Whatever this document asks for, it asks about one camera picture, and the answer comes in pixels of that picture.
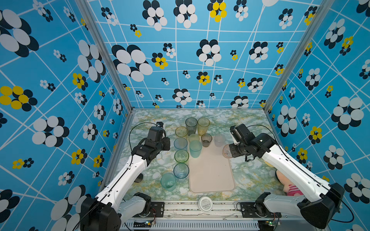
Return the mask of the pink dotted glass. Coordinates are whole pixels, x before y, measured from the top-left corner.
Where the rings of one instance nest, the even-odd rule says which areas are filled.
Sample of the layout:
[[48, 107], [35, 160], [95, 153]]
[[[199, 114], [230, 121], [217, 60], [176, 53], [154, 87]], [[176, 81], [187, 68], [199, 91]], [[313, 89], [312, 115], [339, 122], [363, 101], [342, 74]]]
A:
[[231, 154], [231, 151], [230, 151], [229, 144], [227, 144], [223, 147], [222, 155], [223, 155], [223, 157], [228, 158], [228, 159], [231, 159], [233, 157], [232, 154]]

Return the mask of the small grey glass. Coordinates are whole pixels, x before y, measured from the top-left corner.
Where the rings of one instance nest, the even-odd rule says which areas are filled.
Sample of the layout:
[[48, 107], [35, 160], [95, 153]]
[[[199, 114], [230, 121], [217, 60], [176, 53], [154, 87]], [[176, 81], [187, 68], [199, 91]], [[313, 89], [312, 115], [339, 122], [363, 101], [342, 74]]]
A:
[[212, 135], [205, 133], [201, 136], [201, 143], [203, 147], [209, 147], [213, 140]]

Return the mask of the clear dotted glass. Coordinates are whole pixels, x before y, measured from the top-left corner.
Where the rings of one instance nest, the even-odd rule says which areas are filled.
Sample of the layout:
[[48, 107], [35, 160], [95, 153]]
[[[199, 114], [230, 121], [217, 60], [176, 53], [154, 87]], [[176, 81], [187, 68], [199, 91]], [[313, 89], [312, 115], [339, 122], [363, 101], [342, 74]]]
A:
[[225, 136], [222, 134], [215, 135], [214, 144], [216, 147], [224, 147], [225, 145]]

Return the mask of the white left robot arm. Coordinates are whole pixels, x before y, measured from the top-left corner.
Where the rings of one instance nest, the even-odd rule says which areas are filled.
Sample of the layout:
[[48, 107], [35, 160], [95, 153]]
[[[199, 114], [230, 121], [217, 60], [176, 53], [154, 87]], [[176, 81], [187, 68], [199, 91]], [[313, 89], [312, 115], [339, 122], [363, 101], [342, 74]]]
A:
[[161, 151], [169, 151], [170, 138], [159, 141], [142, 139], [133, 148], [131, 158], [124, 168], [95, 198], [87, 198], [81, 205], [81, 231], [118, 231], [121, 224], [134, 215], [145, 211], [150, 196], [136, 195], [125, 202], [125, 209], [119, 213], [119, 206], [137, 177], [148, 167]]

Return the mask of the light green short glass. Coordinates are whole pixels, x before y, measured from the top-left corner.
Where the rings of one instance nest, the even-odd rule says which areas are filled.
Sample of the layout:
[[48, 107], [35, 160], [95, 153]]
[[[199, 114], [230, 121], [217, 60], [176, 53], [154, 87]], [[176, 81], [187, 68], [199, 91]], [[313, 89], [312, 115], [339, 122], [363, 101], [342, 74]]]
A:
[[190, 142], [192, 142], [192, 141], [199, 141], [199, 135], [198, 134], [191, 134], [191, 135], [188, 136], [188, 140]]

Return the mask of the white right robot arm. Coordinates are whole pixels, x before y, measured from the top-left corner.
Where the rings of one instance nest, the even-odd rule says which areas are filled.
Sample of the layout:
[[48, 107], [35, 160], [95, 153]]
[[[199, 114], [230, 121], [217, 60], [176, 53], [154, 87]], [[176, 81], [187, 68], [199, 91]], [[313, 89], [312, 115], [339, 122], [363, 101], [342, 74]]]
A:
[[304, 168], [266, 133], [254, 136], [249, 131], [240, 131], [235, 127], [231, 128], [230, 133], [234, 141], [229, 145], [233, 158], [252, 156], [264, 160], [302, 192], [299, 196], [264, 192], [255, 201], [256, 214], [265, 217], [270, 213], [285, 213], [303, 217], [318, 229], [325, 229], [328, 226], [338, 211], [345, 193], [341, 185], [329, 184]]

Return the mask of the teal glass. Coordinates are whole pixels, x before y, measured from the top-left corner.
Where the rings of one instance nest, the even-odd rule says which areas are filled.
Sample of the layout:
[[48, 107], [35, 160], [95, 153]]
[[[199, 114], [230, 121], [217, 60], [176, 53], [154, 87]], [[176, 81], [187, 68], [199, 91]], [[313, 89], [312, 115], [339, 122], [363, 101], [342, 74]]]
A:
[[198, 158], [201, 154], [202, 143], [200, 141], [191, 141], [189, 145], [190, 155], [193, 158]]

